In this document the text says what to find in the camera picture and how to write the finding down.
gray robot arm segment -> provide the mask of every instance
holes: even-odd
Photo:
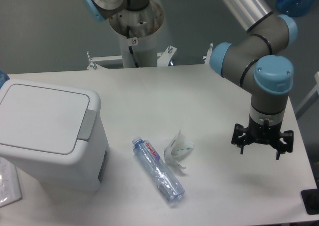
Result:
[[[293,132],[280,132],[294,69],[281,56],[297,35],[295,22],[274,16],[263,0],[224,0],[249,36],[239,45],[222,43],[210,58],[211,68],[252,94],[249,126],[236,124],[232,144],[269,144],[280,154],[292,152]]]

white paper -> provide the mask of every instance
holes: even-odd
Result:
[[[0,208],[22,199],[18,174],[13,164],[0,158]]]
[[[179,131],[172,139],[164,151],[164,159],[167,164],[175,165],[181,169],[186,169],[179,161],[184,159],[195,145]]]

crumpled plastic bag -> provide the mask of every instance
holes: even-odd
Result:
[[[170,144],[164,150],[164,159],[167,164],[186,169],[179,161],[184,159],[193,149],[195,145],[187,139],[181,131],[179,131],[172,139]]]

black cable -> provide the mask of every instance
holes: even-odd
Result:
[[[130,27],[129,27],[129,26],[126,27],[126,38],[127,38],[127,39],[130,38]],[[135,67],[136,67],[136,68],[139,68],[139,64],[138,64],[138,62],[137,62],[136,59],[135,59],[132,46],[129,46],[129,51],[130,51],[130,54],[132,55],[132,58],[133,58]]]

metal bracket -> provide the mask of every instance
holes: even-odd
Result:
[[[214,46],[214,44],[211,43],[210,46],[209,46],[209,49],[207,51],[206,56],[203,56],[203,60],[204,60],[204,64],[205,65],[209,65],[210,56],[211,56],[211,54],[213,52],[213,46]]]
[[[172,57],[176,53],[177,48],[173,46],[169,46],[164,52],[160,52],[157,54],[158,58],[158,67],[162,66],[173,66],[173,60]],[[122,56],[121,55],[115,55],[115,56],[104,56],[104,57],[92,57],[90,56],[90,53],[87,51],[88,61],[89,65],[87,67],[88,70],[97,70],[100,68],[104,68],[101,65],[115,65],[115,64],[122,64]]]

